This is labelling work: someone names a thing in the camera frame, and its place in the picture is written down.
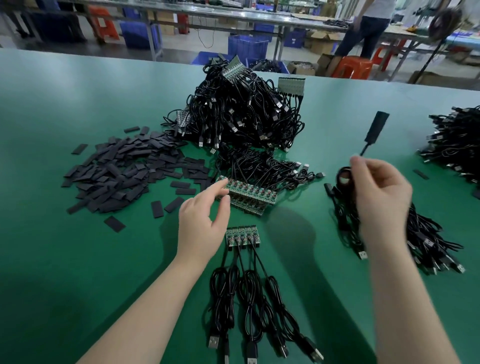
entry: green table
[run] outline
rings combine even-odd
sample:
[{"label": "green table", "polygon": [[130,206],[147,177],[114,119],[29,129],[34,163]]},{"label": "green table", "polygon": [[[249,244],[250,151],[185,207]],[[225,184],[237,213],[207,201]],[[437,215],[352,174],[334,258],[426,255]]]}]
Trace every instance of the green table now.
[{"label": "green table", "polygon": [[[152,218],[151,201],[175,198],[165,179],[115,214],[127,228],[114,233],[104,215],[65,212],[76,191],[60,188],[62,175],[95,144],[122,136],[124,128],[159,130],[162,117],[185,105],[204,74],[199,66],[6,49],[0,50],[0,64],[0,357],[4,363],[74,363],[172,260],[178,216]],[[278,78],[261,76],[275,83]],[[306,127],[287,158],[309,163],[327,177],[281,194],[261,218],[232,209],[229,225],[258,226],[267,271],[278,279],[287,307],[326,363],[374,362],[368,261],[341,244],[323,183],[333,182],[338,168],[361,150],[377,110],[391,116],[367,156],[395,164],[414,186],[418,211],[466,247],[457,254],[464,275],[446,272],[424,280],[460,359],[477,362],[480,202],[470,196],[471,186],[449,170],[424,165],[415,150],[432,132],[428,114],[475,106],[479,95],[307,77],[301,107]],[[80,143],[88,149],[71,155]],[[194,146],[183,151],[209,157]],[[421,179],[415,168],[431,179]],[[163,363],[216,362],[216,352],[206,347],[205,321],[208,281],[221,255],[193,288]],[[244,363],[241,342],[237,325],[230,335],[232,364]],[[310,362],[296,345],[288,349],[289,363]],[[264,338],[259,364],[285,362]]]}]

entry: floor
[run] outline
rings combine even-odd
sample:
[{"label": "floor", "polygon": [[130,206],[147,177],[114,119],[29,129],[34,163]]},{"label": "floor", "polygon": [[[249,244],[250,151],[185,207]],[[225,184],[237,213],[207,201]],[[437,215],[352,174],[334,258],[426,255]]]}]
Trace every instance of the floor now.
[{"label": "floor", "polygon": [[[116,8],[109,9],[111,14],[116,14]],[[126,58],[126,59],[138,59],[138,60],[151,60],[151,53],[149,50],[136,50],[127,49],[123,38],[120,37],[120,41],[108,40],[105,45],[98,45],[95,42],[95,38],[92,29],[86,19],[79,16],[80,25],[84,36],[87,38],[87,42],[84,44],[59,44],[59,43],[37,43],[34,38],[20,39],[18,36],[13,38],[9,36],[7,27],[4,20],[0,17],[0,45],[4,48],[18,48],[29,50],[41,50],[47,52],[58,52],[67,54],[79,54],[99,57],[114,57],[114,58]],[[217,20],[193,17],[190,19],[193,24],[208,24],[209,26],[219,26]],[[248,26],[246,23],[241,23],[240,26]],[[116,24],[117,31],[121,34],[121,29]],[[190,64],[198,52],[222,52],[228,51],[228,32],[211,31],[211,30],[195,30],[190,29],[190,33],[186,35],[177,34],[174,36],[163,35],[163,56],[158,58],[158,61],[162,62],[174,62]],[[272,59],[275,50],[275,38],[273,42],[269,43],[267,49],[267,58]],[[359,55],[361,51],[360,47],[355,47],[351,55]],[[282,53],[282,60],[284,61],[308,61],[316,62],[318,55],[310,52],[305,48],[288,48],[284,47]],[[406,83],[411,74],[419,70],[427,60],[428,55],[419,55],[416,53],[410,54],[405,60],[402,68],[396,75],[394,82]],[[373,79],[386,80],[393,72],[400,59],[393,57],[385,72],[372,73]],[[438,56],[429,65],[428,71],[438,73],[443,76],[462,77],[469,79],[465,86],[460,86],[466,89],[480,90],[480,82],[472,82],[471,79],[480,72],[479,67],[459,65],[448,59],[444,59],[444,56]]]}]

